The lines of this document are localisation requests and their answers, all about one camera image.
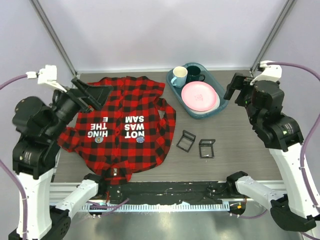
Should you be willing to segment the red black plaid shirt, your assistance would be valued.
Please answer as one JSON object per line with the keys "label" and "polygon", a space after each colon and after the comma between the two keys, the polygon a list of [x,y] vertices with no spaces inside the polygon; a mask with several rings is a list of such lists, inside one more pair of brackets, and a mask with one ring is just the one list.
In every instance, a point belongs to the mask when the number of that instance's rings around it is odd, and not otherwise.
{"label": "red black plaid shirt", "polygon": [[[58,144],[77,153],[108,185],[126,184],[135,173],[161,165],[176,126],[176,110],[162,98],[165,84],[146,76],[105,77],[94,86],[112,86],[101,110],[80,112]],[[103,137],[96,143],[95,137]],[[136,138],[144,136],[138,143]]]}

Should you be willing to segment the blue round brooch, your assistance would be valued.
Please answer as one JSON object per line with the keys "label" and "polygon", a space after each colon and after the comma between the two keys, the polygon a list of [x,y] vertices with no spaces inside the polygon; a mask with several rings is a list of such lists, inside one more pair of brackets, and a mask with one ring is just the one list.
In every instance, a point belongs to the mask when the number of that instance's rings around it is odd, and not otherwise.
{"label": "blue round brooch", "polygon": [[143,135],[140,135],[136,138],[137,143],[144,143],[145,142],[145,137]]}

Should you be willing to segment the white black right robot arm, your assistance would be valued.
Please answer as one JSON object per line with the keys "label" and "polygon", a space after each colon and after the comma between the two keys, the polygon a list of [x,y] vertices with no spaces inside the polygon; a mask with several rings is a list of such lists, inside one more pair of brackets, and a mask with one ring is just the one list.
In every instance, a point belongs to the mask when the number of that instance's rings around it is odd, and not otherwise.
{"label": "white black right robot arm", "polygon": [[245,108],[252,130],[275,160],[286,193],[257,182],[243,171],[226,178],[226,193],[233,198],[242,195],[255,200],[270,211],[281,229],[306,233],[316,228],[320,212],[303,186],[305,167],[299,163],[304,139],[300,126],[282,113],[285,93],[279,81],[259,80],[254,84],[251,81],[251,77],[235,73],[223,98],[230,100],[236,90],[240,91],[235,103]]}

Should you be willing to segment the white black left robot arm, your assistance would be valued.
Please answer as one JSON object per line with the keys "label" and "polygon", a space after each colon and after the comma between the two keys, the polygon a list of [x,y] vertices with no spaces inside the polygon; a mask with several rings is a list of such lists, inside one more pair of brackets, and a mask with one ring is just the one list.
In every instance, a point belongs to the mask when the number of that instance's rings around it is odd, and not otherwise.
{"label": "white black left robot arm", "polygon": [[11,240],[61,240],[82,206],[91,198],[102,199],[107,192],[104,179],[90,173],[65,199],[50,205],[50,185],[60,151],[58,137],[77,113],[102,109],[113,88],[88,85],[77,78],[72,80],[74,88],[56,80],[43,83],[54,89],[51,105],[27,97],[16,105],[12,119],[20,133],[12,151],[20,214],[18,227],[8,236]]}

